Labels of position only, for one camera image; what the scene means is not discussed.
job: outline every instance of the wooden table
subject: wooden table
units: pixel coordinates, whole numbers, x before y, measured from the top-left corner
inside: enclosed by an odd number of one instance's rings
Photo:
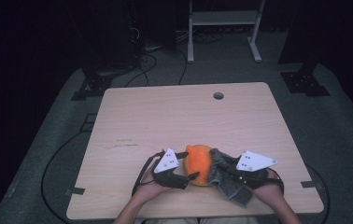
[[[67,216],[115,218],[148,157],[172,147],[204,144],[238,157],[250,150],[278,160],[285,197],[296,213],[323,210],[301,155],[265,83],[163,86],[107,90],[80,168]],[[179,166],[176,173],[182,173]],[[255,197],[247,208],[213,187],[189,185],[147,203],[139,217],[229,217],[273,214]]]

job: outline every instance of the wire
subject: wire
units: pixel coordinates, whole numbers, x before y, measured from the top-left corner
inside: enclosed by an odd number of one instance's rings
[[[188,59],[186,58],[186,55],[180,50],[180,49],[177,49],[177,51],[179,51],[181,54],[182,54],[182,56],[183,56],[183,60],[185,61],[185,66],[184,66],[184,68],[183,68],[183,72],[182,72],[182,75],[180,76],[180,79],[179,79],[179,81],[178,81],[178,85],[180,85],[181,84],[181,82],[182,82],[182,78],[185,76],[185,74],[186,74],[186,69],[188,68]]]
[[[136,29],[135,27],[130,27],[130,30],[135,30],[135,31],[136,31],[136,38],[135,38],[135,40],[138,40],[138,39],[139,39],[139,30]]]
[[[180,42],[186,38],[188,38],[188,31],[176,31],[176,42]]]
[[[205,33],[198,33],[194,36],[193,41],[196,44],[209,45],[209,44],[213,44],[213,43],[218,42],[223,39],[222,33],[219,33],[218,35],[219,35],[219,37],[217,37],[215,35],[208,35]]]
[[[326,211],[325,211],[325,215],[324,217],[322,218],[322,221],[320,222],[321,224],[325,224],[326,221],[328,220],[328,216],[329,216],[329,213],[331,211],[331,196],[329,194],[329,190],[328,190],[328,186],[326,185],[325,183],[325,180],[324,178],[319,174],[319,172],[314,169],[313,166],[311,166],[310,164],[308,163],[304,163],[305,166],[307,166],[310,170],[312,170],[317,176],[318,178],[321,180],[322,182],[322,185],[323,185],[323,188],[325,189],[325,195],[326,195]]]
[[[132,81],[134,81],[134,79],[136,79],[136,78],[138,78],[138,77],[140,77],[140,76],[142,76],[142,75],[145,75],[145,77],[147,78],[147,82],[148,82],[148,77],[147,77],[147,75],[146,75],[146,72],[152,70],[152,69],[156,66],[156,64],[157,64],[157,59],[156,59],[156,57],[154,57],[153,55],[150,55],[150,54],[145,54],[145,56],[149,56],[150,58],[152,58],[152,59],[154,60],[154,64],[153,64],[148,70],[142,71],[140,74],[138,74],[138,75],[134,76],[133,78],[131,78],[130,81],[128,81],[127,84],[124,86],[124,88],[128,87],[128,86],[130,85],[130,83],[131,83]]]
[[[150,86],[149,84],[149,78],[148,78],[148,75],[147,75],[147,72],[144,71],[144,69],[142,69],[142,64],[140,63],[139,66],[138,66],[139,70],[144,73],[143,75],[145,76],[145,79],[147,80],[147,85],[146,86]]]
[[[74,136],[72,136],[71,138],[69,138],[66,142],[64,142],[64,143],[55,151],[55,153],[51,156],[50,160],[49,160],[48,163],[46,164],[46,168],[45,168],[45,170],[44,170],[44,172],[43,172],[43,174],[42,174],[42,179],[41,179],[41,181],[40,181],[40,195],[41,195],[41,197],[42,197],[42,199],[43,199],[43,202],[44,202],[45,205],[48,207],[48,209],[50,210],[50,212],[51,212],[54,216],[56,216],[58,219],[60,219],[60,220],[62,221],[62,223],[68,224],[69,222],[68,222],[65,218],[63,218],[63,217],[61,217],[59,214],[57,214],[57,213],[51,208],[51,206],[49,205],[49,202],[48,202],[48,200],[46,199],[46,196],[45,196],[45,189],[44,189],[45,176],[46,176],[46,173],[47,173],[47,171],[48,171],[48,169],[49,169],[51,163],[53,162],[54,158],[58,155],[58,153],[59,153],[65,146],[67,146],[70,142],[72,142],[75,138],[77,138],[78,136],[80,136],[82,133],[90,133],[90,132],[91,132],[93,126],[90,126],[90,127],[88,127],[88,128],[85,128],[85,129],[83,129],[83,127],[84,127],[84,125],[85,125],[86,123],[90,123],[90,122],[88,122],[87,120],[88,120],[88,117],[89,117],[89,116],[92,116],[92,115],[95,115],[95,114],[88,114],[88,115],[86,116],[85,121],[84,121],[83,124],[81,125],[79,132],[78,132],[77,134],[75,134]]]

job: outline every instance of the pants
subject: pants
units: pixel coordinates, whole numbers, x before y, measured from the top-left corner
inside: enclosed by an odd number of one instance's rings
[[[258,224],[255,217],[211,217],[189,219],[156,219],[147,220],[147,224]]]

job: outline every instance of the orange ball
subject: orange ball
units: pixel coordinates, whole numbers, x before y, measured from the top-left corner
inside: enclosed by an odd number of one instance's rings
[[[185,175],[200,172],[197,178],[191,181],[194,185],[209,186],[207,177],[212,163],[212,158],[209,155],[211,148],[204,145],[186,146],[189,155],[183,159]]]

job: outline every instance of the metal frame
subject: metal frame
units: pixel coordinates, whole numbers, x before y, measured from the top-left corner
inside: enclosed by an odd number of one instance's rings
[[[210,12],[193,12],[193,0],[189,5],[189,42],[188,42],[188,62],[194,63],[194,46],[193,46],[193,26],[195,25],[240,25],[253,24],[252,36],[247,38],[249,47],[251,48],[256,63],[261,62],[261,55],[256,47],[256,37],[261,24],[261,15],[263,12],[265,0],[261,0],[258,10],[248,11],[210,11]]]

